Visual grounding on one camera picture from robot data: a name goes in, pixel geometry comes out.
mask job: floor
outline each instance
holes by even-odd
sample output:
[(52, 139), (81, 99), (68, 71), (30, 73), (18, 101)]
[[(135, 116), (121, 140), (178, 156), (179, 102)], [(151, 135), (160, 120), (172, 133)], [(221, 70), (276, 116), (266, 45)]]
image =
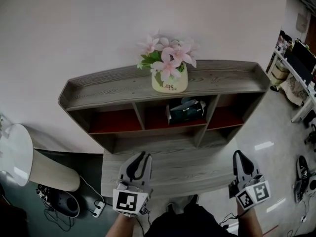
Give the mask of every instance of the floor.
[[(296, 179), (296, 159), (304, 155), (310, 169), (316, 169), (315, 154), (311, 146), (304, 144), (309, 133), (301, 123), (291, 123), (290, 118), (295, 112), (282, 93), (269, 91), (248, 120), (233, 144), (246, 154), (256, 157), (261, 172), (269, 181), (272, 198), (256, 207), (257, 216), (265, 236), (285, 237), (289, 230), (296, 232), (300, 226), (300, 219), (305, 214), (303, 203), (295, 204), (292, 185)], [(87, 156), (84, 154), (52, 155), (44, 153), (50, 158), (76, 169), (92, 186), (100, 191), (102, 156)], [(43, 216), (44, 205), (35, 194), (34, 183), (25, 187), (18, 187), (11, 182), (10, 177), (0, 175), (0, 182), (4, 186), (8, 199), (16, 206), (26, 210), (29, 220), (31, 237), (46, 236), (87, 236), (103, 237), (115, 221), (117, 213), (110, 206), (106, 206), (100, 218), (95, 219), (88, 212), (84, 212), (76, 219), (75, 226), (70, 232), (61, 231), (57, 225), (48, 222)], [(93, 208), (94, 200), (98, 196), (89, 187), (81, 186), (80, 194), (86, 200), (86, 207)], [(188, 202), (188, 197), (173, 198), (177, 205), (176, 211), (181, 212)], [(170, 199), (151, 199), (148, 203), (150, 221), (164, 213)], [(229, 199), (228, 188), (199, 194), (199, 204), (211, 212), (220, 222), (230, 212), (236, 213), (237, 205), (234, 199)], [(306, 222), (302, 223), (297, 234), (311, 232), (316, 227), (316, 197), (310, 199), (309, 212)], [(147, 215), (140, 217), (146, 231), (148, 229)], [(236, 221), (227, 222), (232, 233), (237, 232)], [(141, 229), (135, 226), (135, 237), (142, 236)]]

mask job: shelf compartment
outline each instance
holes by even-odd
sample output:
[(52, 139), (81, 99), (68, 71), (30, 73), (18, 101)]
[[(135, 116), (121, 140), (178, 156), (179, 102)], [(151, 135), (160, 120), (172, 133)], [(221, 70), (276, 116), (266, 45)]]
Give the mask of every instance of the shelf compartment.
[(92, 114), (90, 134), (141, 131), (142, 127), (133, 109), (95, 112)]
[(157, 106), (152, 108), (146, 108), (145, 110), (145, 129), (153, 130), (153, 129), (166, 129), (166, 128), (175, 128), (182, 126), (199, 126), (206, 125), (205, 118), (185, 121), (179, 124), (169, 125), (167, 116), (165, 114), (166, 107), (165, 106)]
[(207, 130), (243, 125), (242, 117), (234, 107), (217, 107)]

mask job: black pants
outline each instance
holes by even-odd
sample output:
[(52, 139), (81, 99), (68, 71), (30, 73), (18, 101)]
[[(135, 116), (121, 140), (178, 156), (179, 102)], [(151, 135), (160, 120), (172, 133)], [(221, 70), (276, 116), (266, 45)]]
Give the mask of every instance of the black pants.
[(232, 236), (218, 225), (214, 216), (204, 207), (189, 203), (182, 214), (176, 215), (174, 211), (169, 211), (155, 219), (145, 236), (186, 237), (204, 236), (206, 233), (215, 237)]

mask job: white desk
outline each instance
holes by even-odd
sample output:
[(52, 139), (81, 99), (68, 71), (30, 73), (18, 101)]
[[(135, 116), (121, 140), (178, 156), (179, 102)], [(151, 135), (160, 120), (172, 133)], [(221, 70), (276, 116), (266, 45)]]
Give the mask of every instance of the white desk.
[(275, 58), (267, 72), (267, 75), (269, 76), (272, 72), (273, 67), (275, 66), (277, 59), (281, 59), (282, 63), (286, 66), (286, 68), (293, 74), (295, 79), (303, 86), (305, 91), (308, 94), (308, 98), (304, 103), (304, 106), (301, 107), (301, 109), (294, 115), (294, 117), (291, 119), (292, 122), (296, 122), (301, 118), (302, 114), (306, 112), (308, 109), (310, 109), (313, 105), (316, 106), (316, 98), (315, 98), (315, 91), (314, 91), (314, 83), (311, 82), (308, 86), (306, 86), (303, 79), (298, 75), (298, 73), (293, 69), (293, 67), (287, 62), (287, 60), (284, 59), (284, 57), (281, 55), (279, 51), (276, 49), (274, 50)]

